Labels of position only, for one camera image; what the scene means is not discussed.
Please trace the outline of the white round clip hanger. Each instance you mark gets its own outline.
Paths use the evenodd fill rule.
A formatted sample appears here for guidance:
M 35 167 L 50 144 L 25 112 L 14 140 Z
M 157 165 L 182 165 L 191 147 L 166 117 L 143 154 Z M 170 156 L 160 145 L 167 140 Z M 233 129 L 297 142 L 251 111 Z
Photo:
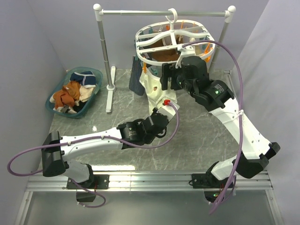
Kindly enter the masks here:
M 185 56 L 195 55 L 209 62 L 216 45 L 209 43 L 214 38 L 200 22 L 178 18 L 174 8 L 165 22 L 158 22 L 141 28 L 135 35 L 135 57 L 146 66 L 160 67 L 164 63 L 177 63 Z

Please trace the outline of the navy blue bear underwear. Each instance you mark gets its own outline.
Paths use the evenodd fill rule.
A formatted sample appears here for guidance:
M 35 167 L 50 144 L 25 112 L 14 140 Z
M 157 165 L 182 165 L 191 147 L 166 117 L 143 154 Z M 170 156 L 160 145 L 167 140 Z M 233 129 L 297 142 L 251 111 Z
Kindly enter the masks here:
M 97 81 L 95 75 L 91 71 L 74 72 L 71 74 L 70 81 L 78 82 L 85 88 L 96 87 Z

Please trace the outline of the khaki tan underwear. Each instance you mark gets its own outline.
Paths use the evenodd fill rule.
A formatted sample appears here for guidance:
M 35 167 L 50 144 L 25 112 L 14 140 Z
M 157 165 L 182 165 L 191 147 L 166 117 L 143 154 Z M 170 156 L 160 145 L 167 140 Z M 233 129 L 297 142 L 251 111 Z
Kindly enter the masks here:
M 205 44 L 205 45 L 197 45 L 194 46 L 194 50 L 197 56 L 203 56 L 209 53 L 210 51 L 210 43 Z

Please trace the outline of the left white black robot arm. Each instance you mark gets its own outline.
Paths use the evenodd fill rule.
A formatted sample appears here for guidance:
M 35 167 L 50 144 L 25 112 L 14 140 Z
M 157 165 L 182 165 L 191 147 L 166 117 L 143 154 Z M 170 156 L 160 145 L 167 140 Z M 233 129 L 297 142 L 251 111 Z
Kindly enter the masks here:
M 175 111 L 164 106 L 145 119 L 136 119 L 109 130 L 82 136 L 60 136 L 52 132 L 44 142 L 42 174 L 45 177 L 63 175 L 83 188 L 92 188 L 97 183 L 92 167 L 80 163 L 76 157 L 97 150 L 123 150 L 152 143 L 166 134 L 166 127 L 175 116 Z

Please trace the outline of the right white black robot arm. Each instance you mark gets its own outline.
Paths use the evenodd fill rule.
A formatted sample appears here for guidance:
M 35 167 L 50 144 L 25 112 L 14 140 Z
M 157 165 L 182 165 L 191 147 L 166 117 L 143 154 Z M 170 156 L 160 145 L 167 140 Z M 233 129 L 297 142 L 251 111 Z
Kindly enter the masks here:
M 164 63 L 160 83 L 163 90 L 185 90 L 222 122 L 237 142 L 242 142 L 239 155 L 215 162 L 197 179 L 199 188 L 218 188 L 226 184 L 231 173 L 250 179 L 263 171 L 279 152 L 279 144 L 263 137 L 242 112 L 227 84 L 210 79 L 206 62 L 201 58 L 186 57 L 179 67 L 175 63 Z

